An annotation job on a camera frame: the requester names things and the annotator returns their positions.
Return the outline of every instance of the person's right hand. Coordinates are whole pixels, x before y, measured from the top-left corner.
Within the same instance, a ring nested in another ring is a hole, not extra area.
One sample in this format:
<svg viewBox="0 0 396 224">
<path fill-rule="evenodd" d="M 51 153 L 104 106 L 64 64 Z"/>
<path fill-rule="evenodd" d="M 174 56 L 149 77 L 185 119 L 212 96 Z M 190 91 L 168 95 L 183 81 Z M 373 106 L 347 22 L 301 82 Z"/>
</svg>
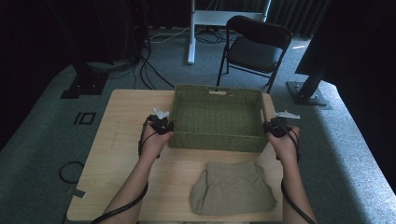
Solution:
<svg viewBox="0 0 396 224">
<path fill-rule="evenodd" d="M 291 129 L 292 131 L 289 131 L 289 134 L 297 142 L 300 129 L 298 127 L 292 127 Z M 271 133 L 267 135 L 269 142 L 273 145 L 274 151 L 282 164 L 284 162 L 297 161 L 297 148 L 287 134 L 281 138 L 276 138 Z"/>
</svg>

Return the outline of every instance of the chair seat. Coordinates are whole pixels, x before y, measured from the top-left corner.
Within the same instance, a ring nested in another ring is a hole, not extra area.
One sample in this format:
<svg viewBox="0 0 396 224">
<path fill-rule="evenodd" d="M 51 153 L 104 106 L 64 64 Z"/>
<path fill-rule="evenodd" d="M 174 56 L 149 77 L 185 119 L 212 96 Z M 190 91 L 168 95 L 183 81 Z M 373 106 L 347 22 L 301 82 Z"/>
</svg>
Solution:
<svg viewBox="0 0 396 224">
<path fill-rule="evenodd" d="M 238 36 L 228 51 L 227 60 L 239 66 L 271 73 L 281 53 L 282 49 L 257 44 L 243 36 Z"/>
</svg>

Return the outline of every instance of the gray-brown folded garment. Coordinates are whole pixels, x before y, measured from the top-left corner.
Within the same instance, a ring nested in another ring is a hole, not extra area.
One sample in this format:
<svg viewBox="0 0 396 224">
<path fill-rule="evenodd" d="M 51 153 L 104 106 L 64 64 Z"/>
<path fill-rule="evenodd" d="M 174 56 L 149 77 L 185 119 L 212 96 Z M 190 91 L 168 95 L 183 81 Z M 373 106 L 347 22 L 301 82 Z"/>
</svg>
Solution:
<svg viewBox="0 0 396 224">
<path fill-rule="evenodd" d="M 223 216 L 262 212 L 276 206 L 264 170 L 253 161 L 209 162 L 190 194 L 195 214 Z"/>
</svg>

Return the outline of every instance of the light wood tabletop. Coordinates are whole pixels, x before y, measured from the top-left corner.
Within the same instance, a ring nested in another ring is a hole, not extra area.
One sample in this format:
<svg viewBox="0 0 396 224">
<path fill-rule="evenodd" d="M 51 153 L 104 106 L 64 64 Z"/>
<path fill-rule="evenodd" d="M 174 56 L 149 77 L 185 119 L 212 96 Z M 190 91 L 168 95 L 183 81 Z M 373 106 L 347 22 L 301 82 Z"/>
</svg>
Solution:
<svg viewBox="0 0 396 224">
<path fill-rule="evenodd" d="M 169 111 L 173 95 L 173 91 L 113 91 L 77 185 L 77 190 L 85 193 L 84 197 L 73 196 L 67 212 L 69 220 L 94 220 L 102 215 L 138 160 L 137 142 L 143 122 L 153 114 L 154 107 Z M 273 117 L 275 110 L 271 97 L 264 93 L 263 100 L 267 117 Z M 276 197 L 276 207 L 260 213 L 233 216 L 194 214 L 189 201 L 190 192 L 209 161 L 254 161 L 262 166 Z M 262 153 L 165 147 L 151 170 L 139 220 L 281 221 L 281 179 L 282 166 L 276 160 L 271 144 L 267 144 Z"/>
</svg>

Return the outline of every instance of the basket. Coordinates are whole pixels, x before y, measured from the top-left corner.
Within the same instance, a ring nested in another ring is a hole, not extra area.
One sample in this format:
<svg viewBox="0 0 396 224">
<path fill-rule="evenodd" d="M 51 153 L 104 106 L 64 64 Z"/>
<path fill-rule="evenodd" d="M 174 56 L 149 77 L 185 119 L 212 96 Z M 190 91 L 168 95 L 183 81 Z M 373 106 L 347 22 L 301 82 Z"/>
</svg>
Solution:
<svg viewBox="0 0 396 224">
<path fill-rule="evenodd" d="M 262 152 L 264 118 L 261 90 L 176 85 L 169 147 Z"/>
</svg>

